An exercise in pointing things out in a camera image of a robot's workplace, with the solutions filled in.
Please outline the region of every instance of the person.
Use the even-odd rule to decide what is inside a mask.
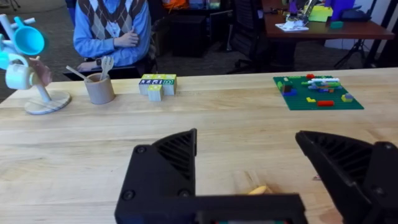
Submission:
[[[83,62],[79,71],[101,66],[109,55],[114,66],[132,65],[150,48],[150,14],[146,0],[78,0],[73,45],[94,62]]]

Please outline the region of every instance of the black chair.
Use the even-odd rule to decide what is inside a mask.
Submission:
[[[227,74],[254,68],[260,72],[270,61],[270,44],[266,37],[264,20],[259,19],[256,0],[233,0],[233,28],[229,40],[234,50],[244,54],[249,60],[239,59],[235,69]]]

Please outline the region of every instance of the blue shirt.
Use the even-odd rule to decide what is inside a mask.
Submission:
[[[99,1],[104,1],[109,13],[113,13],[120,3],[120,0]],[[73,45],[82,57],[98,58],[109,55],[114,60],[114,66],[125,66],[139,61],[148,53],[150,46],[150,14],[147,1],[144,2],[141,11],[135,16],[133,21],[134,33],[139,36],[139,43],[136,47],[115,48],[113,38],[118,36],[114,32],[111,33],[113,36],[111,39],[93,39],[90,31],[91,24],[88,17],[81,11],[79,4],[76,4],[75,23]]]

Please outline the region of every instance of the argyle sweater vest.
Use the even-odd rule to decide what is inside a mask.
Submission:
[[[79,0],[80,9],[87,15],[94,39],[104,40],[121,37],[133,26],[135,16],[141,11],[145,0],[120,0],[119,6],[110,14],[103,0]],[[110,23],[119,27],[119,34],[112,35]]]

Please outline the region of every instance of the white mug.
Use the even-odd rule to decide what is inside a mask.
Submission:
[[[12,89],[28,90],[32,87],[31,77],[35,77],[34,73],[29,65],[9,65],[6,72],[6,84]]]

